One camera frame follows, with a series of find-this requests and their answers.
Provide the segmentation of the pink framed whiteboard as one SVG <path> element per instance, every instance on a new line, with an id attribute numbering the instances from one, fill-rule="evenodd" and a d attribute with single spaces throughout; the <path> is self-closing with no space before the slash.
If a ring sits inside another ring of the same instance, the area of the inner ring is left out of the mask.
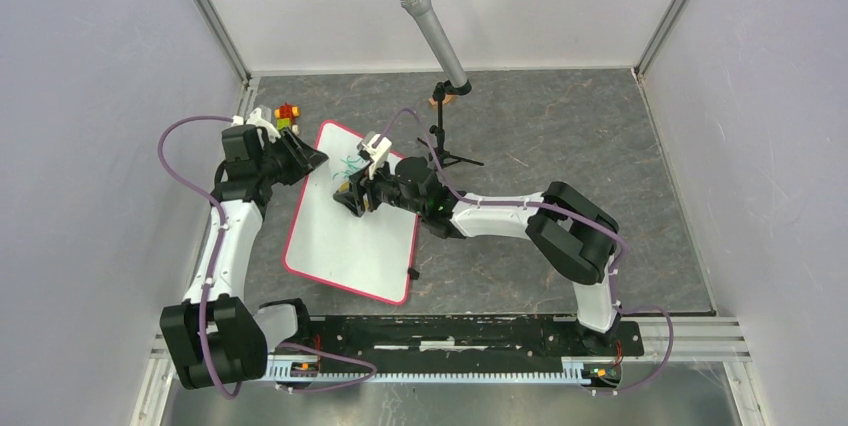
<path id="1" fill-rule="evenodd" d="M 315 148 L 328 161 L 304 180 L 282 265 L 297 276 L 397 306 L 409 294 L 417 217 L 391 207 L 355 217 L 332 198 L 365 165 L 357 155 L 361 139 L 336 121 L 321 125 Z"/>

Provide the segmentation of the grey microphone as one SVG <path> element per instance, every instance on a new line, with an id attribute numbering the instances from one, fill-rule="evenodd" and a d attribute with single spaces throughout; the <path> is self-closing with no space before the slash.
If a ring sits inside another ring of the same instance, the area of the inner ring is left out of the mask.
<path id="1" fill-rule="evenodd" d="M 412 17 L 430 50 L 442 68 L 446 80 L 438 82 L 431 97 L 441 100 L 446 93 L 465 96 L 472 91 L 467 73 L 443 29 L 440 19 L 434 10 L 432 0 L 399 0 L 401 7 Z M 429 134 L 436 140 L 435 153 L 431 158 L 442 167 L 450 167 L 460 163 L 483 166 L 484 163 L 470 158 L 457 156 L 445 148 L 446 131 L 444 129 L 444 106 L 436 109 L 436 123 L 429 129 Z"/>

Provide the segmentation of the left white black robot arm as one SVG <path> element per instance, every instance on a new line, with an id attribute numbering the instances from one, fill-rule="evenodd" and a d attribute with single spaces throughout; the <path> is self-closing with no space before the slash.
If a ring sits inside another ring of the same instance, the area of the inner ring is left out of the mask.
<path id="1" fill-rule="evenodd" d="M 242 299 L 249 259 L 276 185 L 296 185 L 327 162 L 325 153 L 288 129 L 233 125 L 221 133 L 224 159 L 210 204 L 210 232 L 195 278 L 160 315 L 160 331 L 181 385 L 215 387 L 233 398 L 242 383 L 261 379 L 280 345 L 306 351 L 314 327 L 302 300 L 266 303 L 251 313 Z"/>

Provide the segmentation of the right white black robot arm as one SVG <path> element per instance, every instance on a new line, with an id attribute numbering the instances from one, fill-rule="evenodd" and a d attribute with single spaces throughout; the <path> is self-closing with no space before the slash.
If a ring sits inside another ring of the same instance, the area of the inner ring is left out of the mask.
<path id="1" fill-rule="evenodd" d="M 602 354 L 617 342 L 620 313 L 609 274 L 624 252 L 624 242 L 617 222 L 570 185 L 554 181 L 529 195 L 480 196 L 456 190 L 426 159 L 410 157 L 395 167 L 363 167 L 333 198 L 356 217 L 383 205 L 411 212 L 443 239 L 530 241 L 573 285 L 580 346 Z"/>

